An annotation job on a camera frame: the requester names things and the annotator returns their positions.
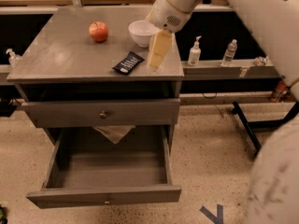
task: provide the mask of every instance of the wooden cabinet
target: wooden cabinet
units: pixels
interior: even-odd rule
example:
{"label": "wooden cabinet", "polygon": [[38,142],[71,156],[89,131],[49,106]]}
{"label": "wooden cabinet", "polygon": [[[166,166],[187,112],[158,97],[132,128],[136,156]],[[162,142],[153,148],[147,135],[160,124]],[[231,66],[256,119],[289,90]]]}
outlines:
{"label": "wooden cabinet", "polygon": [[[157,71],[146,62],[129,76],[112,69],[129,51],[147,58],[127,26],[148,12],[62,7],[9,74],[22,108],[55,145],[42,189],[27,196],[37,206],[178,201],[169,156],[184,76],[176,41]],[[105,43],[87,32],[99,17],[110,31]],[[110,125],[135,128],[114,145],[93,128]]]}

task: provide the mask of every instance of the apple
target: apple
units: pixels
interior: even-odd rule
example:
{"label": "apple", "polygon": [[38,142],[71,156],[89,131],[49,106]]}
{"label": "apple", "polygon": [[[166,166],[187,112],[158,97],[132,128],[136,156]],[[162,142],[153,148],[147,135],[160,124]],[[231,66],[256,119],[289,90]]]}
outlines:
{"label": "apple", "polygon": [[97,42],[103,42],[108,38],[108,28],[102,21],[95,21],[90,25],[89,33],[91,38]]}

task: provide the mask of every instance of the drawer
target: drawer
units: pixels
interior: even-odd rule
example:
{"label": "drawer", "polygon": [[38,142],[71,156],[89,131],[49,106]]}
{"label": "drawer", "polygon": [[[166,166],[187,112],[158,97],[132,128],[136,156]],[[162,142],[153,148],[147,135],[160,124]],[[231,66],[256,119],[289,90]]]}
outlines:
{"label": "drawer", "polygon": [[175,124],[179,98],[29,102],[22,108],[38,128]]}
{"label": "drawer", "polygon": [[117,145],[90,127],[62,129],[41,191],[40,208],[178,202],[164,127],[136,126]]}

